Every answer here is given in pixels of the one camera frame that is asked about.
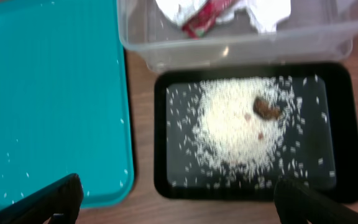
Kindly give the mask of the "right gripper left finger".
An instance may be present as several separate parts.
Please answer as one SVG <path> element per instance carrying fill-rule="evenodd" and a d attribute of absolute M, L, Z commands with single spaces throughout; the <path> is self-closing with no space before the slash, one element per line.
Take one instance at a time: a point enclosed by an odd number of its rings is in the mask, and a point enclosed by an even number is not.
<path fill-rule="evenodd" d="M 0 210 L 0 224 L 75 223 L 83 188 L 78 174 L 69 174 Z"/>

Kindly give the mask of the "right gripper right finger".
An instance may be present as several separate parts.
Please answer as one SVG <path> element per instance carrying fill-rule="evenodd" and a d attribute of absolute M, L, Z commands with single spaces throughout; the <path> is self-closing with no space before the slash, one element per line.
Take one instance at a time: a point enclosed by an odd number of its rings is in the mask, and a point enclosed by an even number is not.
<path fill-rule="evenodd" d="M 358 213 L 293 179 L 280 179 L 273 201 L 282 224 L 358 224 Z"/>

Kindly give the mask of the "pile of white rice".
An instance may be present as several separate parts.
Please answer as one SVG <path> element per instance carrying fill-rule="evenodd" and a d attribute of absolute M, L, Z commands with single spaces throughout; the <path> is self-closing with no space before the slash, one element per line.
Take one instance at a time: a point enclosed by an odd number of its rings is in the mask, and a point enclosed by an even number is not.
<path fill-rule="evenodd" d="M 293 77 L 232 78 L 206 80 L 166 89 L 168 111 L 173 120 L 168 127 L 190 132 L 179 141 L 178 149 L 193 156 L 211 177 L 225 172 L 230 183 L 237 178 L 253 183 L 254 188 L 272 188 L 278 179 L 301 180 L 310 168 L 294 157 L 301 143 L 285 143 L 294 129 L 303 135 L 306 117 L 301 110 L 306 100 L 295 91 Z M 263 98 L 282 111 L 277 120 L 264 120 L 253 110 L 254 100 Z"/>

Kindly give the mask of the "brown food piece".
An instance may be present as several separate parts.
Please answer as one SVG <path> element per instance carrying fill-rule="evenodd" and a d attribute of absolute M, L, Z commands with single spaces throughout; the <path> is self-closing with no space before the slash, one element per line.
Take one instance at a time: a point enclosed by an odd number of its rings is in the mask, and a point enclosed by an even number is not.
<path fill-rule="evenodd" d="M 282 115 L 279 107 L 270 106 L 268 101 L 260 97 L 254 100 L 253 110 L 254 113 L 264 120 L 277 120 Z"/>

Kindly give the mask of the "white tissue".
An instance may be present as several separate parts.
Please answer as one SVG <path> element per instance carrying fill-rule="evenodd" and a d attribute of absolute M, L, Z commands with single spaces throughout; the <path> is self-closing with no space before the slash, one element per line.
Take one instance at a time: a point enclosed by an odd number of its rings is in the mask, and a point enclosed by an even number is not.
<path fill-rule="evenodd" d="M 250 24 L 258 33 L 273 33 L 277 31 L 277 24 L 291 15 L 290 0 L 238 0 L 217 18 L 217 22 L 224 23 L 234 19 L 235 13 L 246 11 Z"/>
<path fill-rule="evenodd" d="M 155 0 L 163 15 L 178 27 L 183 27 L 206 5 L 208 0 Z"/>

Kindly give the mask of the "red snack wrapper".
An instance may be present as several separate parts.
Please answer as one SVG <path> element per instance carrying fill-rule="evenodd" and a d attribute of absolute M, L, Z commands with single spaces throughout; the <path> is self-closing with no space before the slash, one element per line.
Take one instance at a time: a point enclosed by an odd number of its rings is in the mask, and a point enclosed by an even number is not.
<path fill-rule="evenodd" d="M 215 25 L 216 19 L 236 2 L 237 0 L 208 0 L 181 30 L 192 39 L 204 36 Z"/>

